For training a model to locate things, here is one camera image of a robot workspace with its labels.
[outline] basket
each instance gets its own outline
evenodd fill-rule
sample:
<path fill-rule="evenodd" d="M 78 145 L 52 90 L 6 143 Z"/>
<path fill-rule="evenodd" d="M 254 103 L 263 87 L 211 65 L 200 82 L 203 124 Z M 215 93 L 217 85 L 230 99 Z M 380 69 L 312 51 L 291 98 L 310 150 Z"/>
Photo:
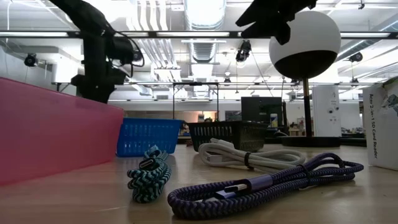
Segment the basket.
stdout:
<path fill-rule="evenodd" d="M 156 145 L 169 154 L 177 145 L 181 120 L 124 118 L 120 129 L 118 157 L 140 157 Z"/>
<path fill-rule="evenodd" d="M 189 123 L 193 147 L 197 152 L 210 139 L 221 139 L 234 144 L 235 149 L 255 152 L 264 147 L 267 125 L 245 121 L 224 121 L 215 123 Z"/>

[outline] braided cable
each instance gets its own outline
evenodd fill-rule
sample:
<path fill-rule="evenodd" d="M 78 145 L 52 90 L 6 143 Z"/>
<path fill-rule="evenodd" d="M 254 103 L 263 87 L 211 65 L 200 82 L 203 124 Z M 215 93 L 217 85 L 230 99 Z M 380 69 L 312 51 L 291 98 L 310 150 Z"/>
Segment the braided cable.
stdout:
<path fill-rule="evenodd" d="M 268 152 L 247 152 L 234 148 L 234 144 L 218 139 L 199 146 L 200 159 L 213 167 L 250 166 L 266 173 L 293 168 L 305 162 L 305 156 L 295 150 L 276 150 Z"/>
<path fill-rule="evenodd" d="M 159 198 L 164 185 L 172 175 L 171 169 L 165 160 L 168 157 L 166 151 L 160 151 L 156 146 L 149 152 L 145 152 L 144 160 L 140 163 L 140 169 L 129 170 L 127 176 L 132 180 L 127 184 L 132 189 L 132 199 L 137 203 L 150 203 Z"/>
<path fill-rule="evenodd" d="M 339 167 L 316 169 L 325 164 L 337 164 Z M 297 189 L 353 180 L 355 178 L 354 173 L 361 170 L 363 170 L 361 164 L 342 161 L 335 154 L 325 153 L 315 156 L 303 166 L 271 174 L 272 185 L 262 190 L 242 195 L 237 194 L 233 198 L 206 200 L 237 182 L 226 181 L 174 190 L 169 194 L 167 201 L 174 214 L 179 218 L 189 220 L 214 219 L 243 212 Z"/>

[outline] product box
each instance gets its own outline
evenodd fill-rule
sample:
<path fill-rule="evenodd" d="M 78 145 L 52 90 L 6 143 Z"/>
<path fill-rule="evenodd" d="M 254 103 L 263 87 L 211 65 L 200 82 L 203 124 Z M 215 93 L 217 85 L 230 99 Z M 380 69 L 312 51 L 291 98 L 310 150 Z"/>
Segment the product box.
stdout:
<path fill-rule="evenodd" d="M 398 77 L 363 91 L 369 164 L 398 170 Z"/>

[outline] teal braided cable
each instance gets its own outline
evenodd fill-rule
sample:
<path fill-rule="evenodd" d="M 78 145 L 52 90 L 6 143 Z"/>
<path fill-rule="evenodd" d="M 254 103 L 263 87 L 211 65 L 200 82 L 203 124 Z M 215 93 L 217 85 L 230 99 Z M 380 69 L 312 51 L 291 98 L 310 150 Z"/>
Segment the teal braided cable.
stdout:
<path fill-rule="evenodd" d="M 155 201 L 163 192 L 164 185 L 172 175 L 165 160 L 169 155 L 156 146 L 145 152 L 140 168 L 129 170 L 127 176 L 132 180 L 127 184 L 132 189 L 132 199 L 137 203 Z"/>

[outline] black plastic basket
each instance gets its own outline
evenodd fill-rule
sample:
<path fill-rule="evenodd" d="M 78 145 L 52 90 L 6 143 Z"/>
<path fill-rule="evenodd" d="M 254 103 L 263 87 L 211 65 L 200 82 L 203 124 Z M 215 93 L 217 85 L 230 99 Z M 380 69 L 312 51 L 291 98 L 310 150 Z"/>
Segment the black plastic basket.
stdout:
<path fill-rule="evenodd" d="M 189 123 L 193 147 L 197 152 L 210 139 L 220 139 L 234 144 L 235 149 L 255 152 L 263 148 L 267 125 L 245 121 L 214 123 Z"/>

